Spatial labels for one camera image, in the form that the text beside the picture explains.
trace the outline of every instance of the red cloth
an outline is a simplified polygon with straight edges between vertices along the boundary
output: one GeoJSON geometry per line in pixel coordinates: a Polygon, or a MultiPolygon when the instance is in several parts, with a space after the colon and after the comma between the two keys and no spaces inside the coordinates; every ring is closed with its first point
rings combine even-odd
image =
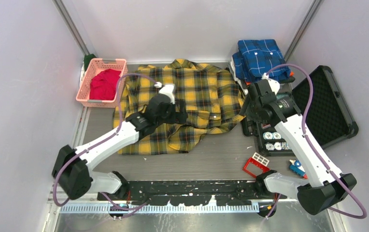
{"type": "Polygon", "coordinates": [[[116,94],[116,84],[120,78],[121,71],[107,69],[101,71],[91,80],[91,100],[113,100],[116,94]]]}

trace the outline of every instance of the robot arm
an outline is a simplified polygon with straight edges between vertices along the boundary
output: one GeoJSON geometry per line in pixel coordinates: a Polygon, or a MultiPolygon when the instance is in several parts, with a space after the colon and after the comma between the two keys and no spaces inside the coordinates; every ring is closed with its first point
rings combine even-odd
{"type": "Polygon", "coordinates": [[[300,109],[290,97],[276,98],[280,85],[275,82],[263,79],[249,85],[247,101],[251,103],[251,115],[254,121],[270,123],[281,134],[306,170],[308,179],[283,176],[270,170],[257,176],[255,188],[261,195],[280,193],[297,199],[308,213],[316,215],[342,201],[347,195],[330,171],[340,174],[341,181],[349,189],[355,186],[356,179],[352,174],[343,174],[307,130],[311,143],[330,166],[330,170],[325,168],[303,136],[300,109]]]}
{"type": "Polygon", "coordinates": [[[159,90],[147,105],[144,112],[136,112],[126,118],[117,128],[104,134],[98,139],[72,149],[69,145],[59,150],[57,160],[52,171],[56,178],[59,170],[76,154],[81,154],[72,162],[59,178],[59,184],[71,200],[78,199],[86,193],[107,192],[123,196],[122,186],[125,179],[118,172],[100,173],[93,169],[110,155],[121,148],[133,144],[163,123],[184,124],[187,119],[185,104],[179,101],[180,112],[175,112],[174,85],[165,85],[159,90]]]}

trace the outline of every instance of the plaid shirt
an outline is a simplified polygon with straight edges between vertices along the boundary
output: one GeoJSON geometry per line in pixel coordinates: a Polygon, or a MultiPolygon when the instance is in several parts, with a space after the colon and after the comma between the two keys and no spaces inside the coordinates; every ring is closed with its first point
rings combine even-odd
{"type": "MultiPolygon", "coordinates": [[[[184,125],[162,124],[153,134],[119,150],[119,154],[187,153],[205,134],[230,131],[244,118],[239,115],[243,104],[241,93],[227,70],[177,59],[165,68],[140,66],[136,73],[162,83],[174,83],[175,98],[185,101],[188,118],[184,125]]],[[[142,109],[156,93],[157,89],[149,80],[128,77],[121,98],[125,118],[142,109]]],[[[118,115],[116,108],[114,127],[119,123],[118,115]]]]}
{"type": "MultiPolygon", "coordinates": [[[[236,73],[243,73],[247,81],[256,82],[261,79],[263,73],[285,63],[275,40],[239,40],[237,45],[239,52],[233,55],[236,73]]],[[[282,67],[272,71],[270,77],[277,81],[285,80],[290,76],[290,72],[288,67],[282,67]]]]}

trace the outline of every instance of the plastic basket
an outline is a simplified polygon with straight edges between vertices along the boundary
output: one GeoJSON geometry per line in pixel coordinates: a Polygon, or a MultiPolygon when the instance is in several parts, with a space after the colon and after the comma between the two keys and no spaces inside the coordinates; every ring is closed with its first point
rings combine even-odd
{"type": "Polygon", "coordinates": [[[126,74],[128,69],[126,67],[125,59],[116,59],[115,61],[105,62],[101,58],[94,58],[89,63],[88,69],[85,72],[84,80],[79,88],[76,100],[86,107],[102,107],[102,108],[115,108],[117,106],[116,96],[118,92],[122,90],[125,85],[125,81],[122,80],[119,89],[116,90],[116,94],[113,100],[90,100],[89,93],[91,91],[91,81],[101,71],[106,69],[114,69],[121,71],[121,75],[126,74]]]}

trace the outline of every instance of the stack of folded clothes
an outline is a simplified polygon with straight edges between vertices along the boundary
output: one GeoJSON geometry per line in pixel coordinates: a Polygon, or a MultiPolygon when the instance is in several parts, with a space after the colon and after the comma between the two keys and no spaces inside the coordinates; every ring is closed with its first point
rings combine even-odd
{"type": "MultiPolygon", "coordinates": [[[[231,61],[237,79],[246,83],[261,80],[261,77],[271,68],[284,64],[285,60],[275,40],[239,40],[239,51],[231,61]]],[[[290,77],[288,67],[282,67],[269,74],[276,81],[283,81],[290,77]]]]}

